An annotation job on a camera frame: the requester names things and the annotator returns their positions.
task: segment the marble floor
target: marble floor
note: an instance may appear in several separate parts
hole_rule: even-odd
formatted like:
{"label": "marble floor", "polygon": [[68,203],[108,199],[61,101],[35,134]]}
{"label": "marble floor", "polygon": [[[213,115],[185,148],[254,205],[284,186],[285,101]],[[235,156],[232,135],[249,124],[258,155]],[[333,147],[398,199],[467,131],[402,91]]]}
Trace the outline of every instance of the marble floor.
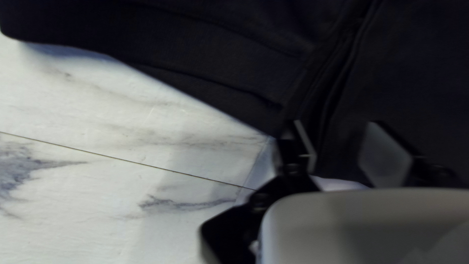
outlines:
{"label": "marble floor", "polygon": [[272,177],[271,138],[109,56],[0,47],[0,264],[204,263]]}

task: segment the black fabric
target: black fabric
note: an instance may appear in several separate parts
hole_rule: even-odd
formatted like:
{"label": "black fabric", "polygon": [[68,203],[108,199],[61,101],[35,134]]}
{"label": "black fabric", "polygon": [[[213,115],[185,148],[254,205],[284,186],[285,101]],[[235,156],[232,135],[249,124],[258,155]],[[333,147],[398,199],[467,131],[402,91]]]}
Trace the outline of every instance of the black fabric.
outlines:
{"label": "black fabric", "polygon": [[385,0],[373,12],[321,147],[319,174],[363,177],[366,123],[385,122],[469,182],[469,2]]}
{"label": "black fabric", "polygon": [[357,167],[368,121],[469,182],[464,0],[0,0],[12,38],[114,56],[278,136],[301,119],[317,174]]}

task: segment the white marble tile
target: white marble tile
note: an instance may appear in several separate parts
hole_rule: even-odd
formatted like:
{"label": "white marble tile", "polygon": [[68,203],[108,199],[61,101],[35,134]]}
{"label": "white marble tile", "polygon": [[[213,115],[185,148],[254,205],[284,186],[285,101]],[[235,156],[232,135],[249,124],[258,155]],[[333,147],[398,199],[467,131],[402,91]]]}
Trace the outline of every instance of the white marble tile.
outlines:
{"label": "white marble tile", "polygon": [[198,264],[240,188],[0,133],[0,264]]}
{"label": "white marble tile", "polygon": [[0,34],[0,131],[242,185],[266,137],[106,55]]}

